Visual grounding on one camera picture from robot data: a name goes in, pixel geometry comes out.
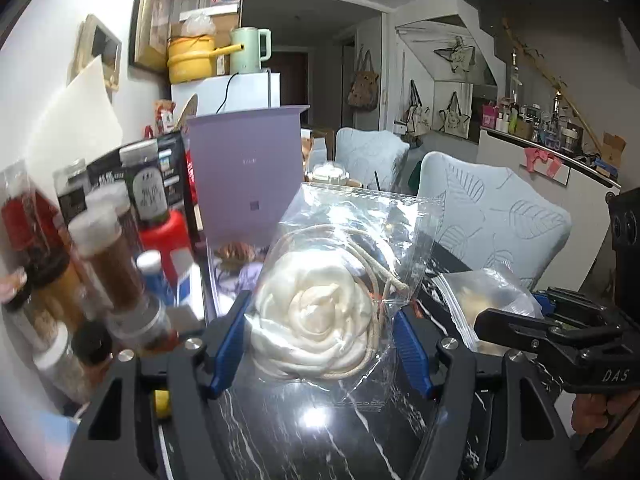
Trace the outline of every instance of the pink bow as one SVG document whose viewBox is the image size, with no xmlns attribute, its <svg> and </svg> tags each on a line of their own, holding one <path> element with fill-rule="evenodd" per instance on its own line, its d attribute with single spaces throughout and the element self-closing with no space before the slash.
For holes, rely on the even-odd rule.
<svg viewBox="0 0 640 480">
<path fill-rule="evenodd" d="M 551 161 L 549 167 L 546 168 L 546 176 L 549 178 L 555 177 L 560 166 L 562 166 L 562 160 L 553 153 L 549 153 L 547 150 L 540 150 L 539 148 L 525 148 L 524 154 L 527 157 L 527 171 L 529 171 L 529 173 L 536 171 L 535 165 L 537 159 L 540 159 L 542 162 L 546 162 L 548 160 Z"/>
</svg>

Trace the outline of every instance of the human hand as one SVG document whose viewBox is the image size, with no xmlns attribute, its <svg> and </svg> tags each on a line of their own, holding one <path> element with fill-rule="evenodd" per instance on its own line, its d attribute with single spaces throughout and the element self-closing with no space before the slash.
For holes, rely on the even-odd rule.
<svg viewBox="0 0 640 480">
<path fill-rule="evenodd" d="M 607 427 L 609 415 L 623 415 L 640 396 L 640 390 L 611 397 L 599 394 L 578 394 L 572 409 L 571 426 L 575 433 L 586 435 Z"/>
</svg>

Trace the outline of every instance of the framed picture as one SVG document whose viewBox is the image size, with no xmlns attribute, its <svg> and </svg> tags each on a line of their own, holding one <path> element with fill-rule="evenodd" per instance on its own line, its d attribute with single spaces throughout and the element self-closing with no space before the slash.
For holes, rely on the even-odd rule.
<svg viewBox="0 0 640 480">
<path fill-rule="evenodd" d="M 129 64 L 166 72 L 167 43 L 174 0 L 134 0 L 129 36 Z"/>
</svg>

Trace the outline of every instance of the rose-shaped flower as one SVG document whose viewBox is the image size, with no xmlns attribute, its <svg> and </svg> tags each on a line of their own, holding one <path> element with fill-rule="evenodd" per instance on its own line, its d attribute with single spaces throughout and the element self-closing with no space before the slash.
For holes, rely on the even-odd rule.
<svg viewBox="0 0 640 480">
<path fill-rule="evenodd" d="M 276 376 L 347 376 L 375 350 L 375 321 L 367 289 L 337 251 L 292 251 L 258 284 L 254 359 Z"/>
</svg>

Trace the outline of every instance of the brown door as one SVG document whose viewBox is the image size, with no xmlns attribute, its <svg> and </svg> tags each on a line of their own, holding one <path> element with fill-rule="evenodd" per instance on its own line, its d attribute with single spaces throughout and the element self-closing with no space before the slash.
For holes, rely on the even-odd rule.
<svg viewBox="0 0 640 480">
<path fill-rule="evenodd" d="M 271 59 L 262 63 L 272 72 L 280 74 L 280 104 L 306 105 L 306 52 L 273 52 Z M 301 115 L 303 123 L 307 122 L 306 112 Z"/>
</svg>

